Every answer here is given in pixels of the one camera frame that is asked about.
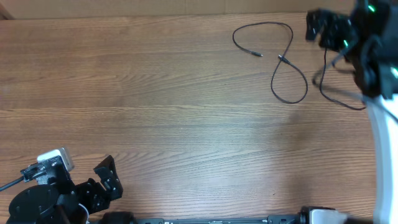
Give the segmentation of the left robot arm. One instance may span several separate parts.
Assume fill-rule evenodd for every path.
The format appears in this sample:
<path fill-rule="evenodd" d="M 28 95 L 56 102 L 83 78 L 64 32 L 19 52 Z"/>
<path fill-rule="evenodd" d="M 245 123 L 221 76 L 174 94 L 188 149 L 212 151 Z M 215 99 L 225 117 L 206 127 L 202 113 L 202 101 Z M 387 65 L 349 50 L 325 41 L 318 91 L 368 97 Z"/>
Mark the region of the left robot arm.
<path fill-rule="evenodd" d="M 23 181 L 37 185 L 17 194 L 9 205 L 8 223 L 88 223 L 89 216 L 109 208 L 123 195 L 114 158 L 106 157 L 94 168 L 99 182 L 89 178 L 74 184 L 62 156 L 21 170 Z"/>

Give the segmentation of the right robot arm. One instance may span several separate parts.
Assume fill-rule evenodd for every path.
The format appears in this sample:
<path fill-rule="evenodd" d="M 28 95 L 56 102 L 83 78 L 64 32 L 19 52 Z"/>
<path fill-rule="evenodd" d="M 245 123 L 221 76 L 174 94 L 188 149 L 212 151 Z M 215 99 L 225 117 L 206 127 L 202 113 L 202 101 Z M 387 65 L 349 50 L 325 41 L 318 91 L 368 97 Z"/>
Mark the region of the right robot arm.
<path fill-rule="evenodd" d="M 371 223 L 397 223 L 397 1 L 357 1 L 351 14 L 326 9 L 308 11 L 305 38 L 337 56 L 317 71 L 312 82 L 320 90 L 327 69 L 345 59 L 352 64 L 368 110 L 376 150 L 376 204 Z"/>

